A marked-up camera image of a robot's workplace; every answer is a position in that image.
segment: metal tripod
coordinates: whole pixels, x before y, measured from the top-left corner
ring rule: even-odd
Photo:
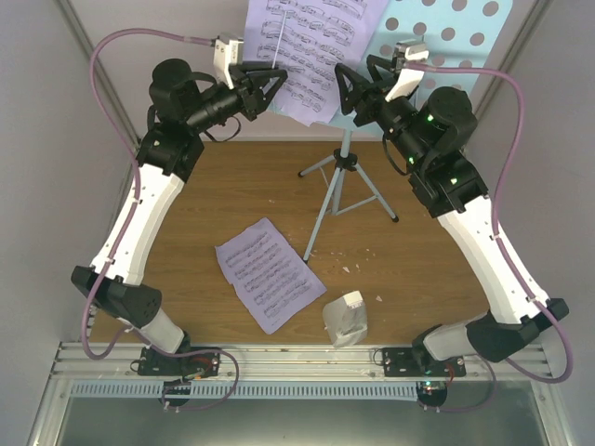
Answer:
[[[350,145],[351,145],[351,131],[345,130],[343,132],[343,141],[341,142],[341,148],[335,150],[335,152],[324,158],[321,162],[316,163],[308,167],[307,169],[302,170],[297,175],[299,177],[305,177],[310,172],[314,170],[320,169],[323,166],[332,163],[333,161],[336,162],[335,164],[335,173],[333,174],[333,178],[331,182],[328,184],[328,190],[326,191],[326,195],[324,196],[323,206],[320,208],[320,212],[318,213],[318,218],[316,218],[316,224],[314,225],[314,229],[312,230],[312,234],[310,236],[310,241],[308,242],[308,247],[306,248],[306,253],[304,254],[304,262],[308,263],[308,258],[310,257],[310,253],[312,247],[314,246],[314,242],[316,242],[316,236],[318,235],[318,231],[320,230],[320,226],[323,223],[323,218],[326,214],[330,214],[331,216],[338,216],[340,214],[344,214],[351,209],[355,209],[362,204],[370,203],[376,199],[380,201],[382,207],[389,213],[390,218],[392,221],[397,222],[399,218],[394,213],[392,209],[390,209],[389,204],[384,199],[384,197],[380,194],[370,177],[364,172],[362,167],[357,161],[357,155],[354,153],[350,153]],[[353,204],[345,209],[341,209],[339,211],[339,202],[341,200],[341,192],[343,190],[343,180],[345,178],[345,171],[350,172],[357,172],[360,174],[360,177],[364,180],[365,184],[370,188],[373,196],[370,198],[366,198],[365,200],[360,201],[359,203]],[[330,211],[328,210],[328,204],[333,198],[333,204],[331,206]]]

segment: sheet music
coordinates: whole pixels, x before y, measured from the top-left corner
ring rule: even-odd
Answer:
[[[339,106],[335,65],[357,68],[389,0],[250,0],[244,60],[277,65],[288,79],[273,100],[305,125],[328,123]]]
[[[267,218],[215,250],[223,275],[267,335],[326,292]]]

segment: blue panel with holes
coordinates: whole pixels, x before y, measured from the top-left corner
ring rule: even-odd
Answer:
[[[365,58],[369,54],[390,58],[397,42],[421,39],[428,44],[432,65],[482,67],[511,9],[512,0],[390,0],[358,71],[367,73]],[[477,77],[426,73],[416,105],[420,107],[438,86],[454,85],[470,93]],[[330,125],[354,129],[352,118],[340,111]],[[377,125],[363,129],[380,132]]]

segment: wooden floor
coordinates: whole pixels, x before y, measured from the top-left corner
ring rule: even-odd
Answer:
[[[206,146],[165,218],[144,280],[163,292],[163,308],[193,342],[328,343],[323,306],[352,290],[364,296],[366,344],[410,343],[432,325],[487,309],[465,258],[417,202],[406,179],[391,169],[380,144],[353,143],[352,151],[401,221],[393,223],[378,201],[327,216],[309,265],[328,291],[276,333],[259,328],[223,277],[214,246],[267,216],[302,255],[325,184],[320,172],[304,178],[297,173],[336,147],[319,142]],[[346,175],[342,207],[370,195],[357,174]],[[92,340],[107,341],[119,327],[100,314]]]

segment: paper sheet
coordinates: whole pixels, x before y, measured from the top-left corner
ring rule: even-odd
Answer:
[[[272,63],[288,78],[277,110],[305,125],[328,123],[339,106],[335,65],[357,68],[389,0],[250,0],[244,60]]]
[[[326,292],[267,218],[215,250],[227,282],[267,335]]]

